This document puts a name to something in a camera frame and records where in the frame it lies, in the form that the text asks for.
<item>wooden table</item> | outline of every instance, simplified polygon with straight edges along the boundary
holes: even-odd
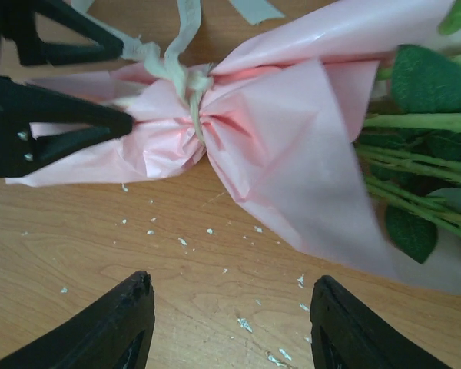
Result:
[[[175,2],[124,0],[125,13],[116,17],[119,3],[98,0],[92,14],[162,47],[177,33]],[[252,27],[225,0],[203,3],[204,27],[182,59],[191,64],[220,60],[246,38],[285,22]],[[322,5],[273,3],[288,20]],[[12,54],[6,47],[2,71],[16,78],[120,65],[26,71]],[[156,293],[149,368],[271,368],[267,355],[285,361],[281,348],[292,357],[290,368],[313,367],[309,314],[299,305],[309,305],[315,280],[331,274],[409,339],[461,369],[461,296],[352,271],[300,254],[267,229],[256,232],[257,221],[232,202],[207,160],[179,178],[127,188],[8,187],[0,180],[0,358],[143,269]],[[302,274],[304,288],[297,283]]]

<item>pink tissue paper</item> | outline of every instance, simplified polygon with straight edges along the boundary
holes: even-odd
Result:
[[[340,0],[244,42],[211,69],[214,85],[200,109],[206,145],[174,86],[143,63],[37,80],[99,103],[135,96],[125,111],[137,123],[128,136],[7,183],[158,180],[191,170],[207,153],[235,202],[298,251],[460,293],[461,245],[419,265],[384,240],[351,145],[382,58],[435,36],[452,4]],[[64,129],[33,125],[36,136]]]

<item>black plastic object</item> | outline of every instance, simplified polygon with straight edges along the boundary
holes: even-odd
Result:
[[[330,276],[314,286],[310,307],[316,369],[448,369]]]
[[[0,369],[145,369],[154,290],[138,271],[60,327],[0,360]]]
[[[95,45],[42,41],[35,16],[90,38]],[[0,0],[1,37],[15,42],[22,65],[68,65],[118,58],[123,42],[77,13],[63,0]],[[60,135],[35,138],[31,123],[89,125]],[[133,118],[113,108],[0,76],[0,178],[23,177],[88,146],[127,135]]]

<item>bouquet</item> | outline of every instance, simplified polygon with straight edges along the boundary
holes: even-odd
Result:
[[[439,32],[460,29],[457,0]],[[388,204],[391,240],[423,263],[438,227],[461,237],[461,54],[401,45],[377,79],[390,81],[390,96],[371,103],[356,153],[368,165],[368,192]]]
[[[461,146],[461,55],[417,46],[449,13],[445,32],[460,28],[461,2],[339,0],[216,65],[190,68],[178,56],[198,30],[201,6],[178,7],[181,31],[163,59],[153,42],[106,26],[138,63],[33,81],[123,109],[137,122],[133,132],[7,182],[157,180],[206,153],[235,202],[298,251],[461,292],[461,242],[450,237],[461,238],[461,204],[446,195],[461,192],[461,151],[444,156],[448,140]],[[390,80],[390,94],[370,102],[376,79]],[[65,126],[32,129],[48,135]],[[368,192],[389,204],[383,219],[397,247],[383,236]]]

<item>tied ribbon knot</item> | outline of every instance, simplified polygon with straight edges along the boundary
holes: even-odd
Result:
[[[205,92],[214,84],[214,79],[208,75],[211,65],[189,70],[179,62],[178,53],[166,52],[162,60],[161,48],[157,44],[149,42],[145,47],[145,69],[154,77],[170,81],[174,85],[177,96],[190,110],[198,139],[205,144],[200,121],[200,104]]]

